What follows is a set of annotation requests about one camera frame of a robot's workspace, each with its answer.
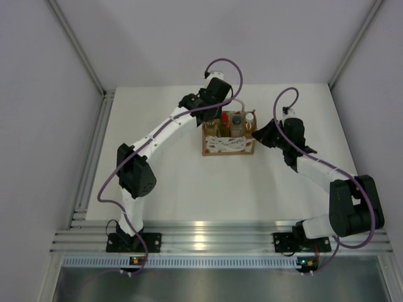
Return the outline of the red cap yellow bottle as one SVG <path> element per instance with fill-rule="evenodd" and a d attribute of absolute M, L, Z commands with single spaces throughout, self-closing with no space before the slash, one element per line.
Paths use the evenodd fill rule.
<path fill-rule="evenodd" d="M 229 116 L 227 112 L 222 112 L 220 118 L 220 136 L 221 137 L 230 137 L 230 123 Z"/>

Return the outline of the white cap amber bottle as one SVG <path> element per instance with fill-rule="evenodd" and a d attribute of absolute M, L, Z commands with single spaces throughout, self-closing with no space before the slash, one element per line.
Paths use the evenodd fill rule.
<path fill-rule="evenodd" d="M 207 137 L 219 137 L 219 126 L 217 120 L 205 122 L 205 135 Z"/>

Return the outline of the burlap watermelon canvas bag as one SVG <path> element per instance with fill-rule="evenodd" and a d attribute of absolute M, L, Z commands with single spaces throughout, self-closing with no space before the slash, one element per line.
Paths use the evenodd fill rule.
<path fill-rule="evenodd" d="M 229 116 L 229 123 L 231 124 L 232 115 L 241 114 L 242 115 L 242 137 L 221 137 L 220 136 L 220 118 L 217 119 L 219 126 L 219 137 L 207 137 L 205 135 L 205 123 L 201 126 L 202 133 L 202 155 L 207 156 L 219 156 L 219 155 L 252 155 L 255 148 L 255 139 L 252 137 L 244 136 L 244 117 L 248 112 L 252 112 L 255 119 L 253 132 L 257 130 L 257 118 L 256 111 L 246 110 L 246 106 L 243 101 L 236 99 L 241 105 L 239 110 L 224 110 Z"/>

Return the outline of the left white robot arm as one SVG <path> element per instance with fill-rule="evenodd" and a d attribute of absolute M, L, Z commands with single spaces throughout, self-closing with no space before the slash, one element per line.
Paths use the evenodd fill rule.
<path fill-rule="evenodd" d="M 156 160 L 183 135 L 206 121 L 221 116 L 222 108 L 212 107 L 225 101 L 232 86 L 218 77 L 197 94 L 187 94 L 169 118 L 138 142 L 122 144 L 117 152 L 117 164 L 125 165 L 117 172 L 122 192 L 123 211 L 118 222 L 120 243 L 128 251 L 141 247 L 145 197 L 155 188 L 157 179 L 152 170 Z"/>

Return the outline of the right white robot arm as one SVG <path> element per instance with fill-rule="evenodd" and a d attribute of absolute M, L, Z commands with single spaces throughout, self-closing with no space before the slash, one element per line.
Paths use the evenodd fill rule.
<path fill-rule="evenodd" d="M 374 179 L 368 175 L 353 176 L 315 157 L 316 151 L 306 145 L 304 134 L 304 123 L 298 118 L 272 119 L 252 133 L 253 138 L 265 147 L 280 149 L 287 166 L 329 195 L 326 214 L 299 221 L 293 227 L 294 245 L 307 250 L 318 238 L 334 236 L 339 240 L 361 233 L 368 236 L 354 248 L 368 245 L 375 230 L 385 224 Z"/>

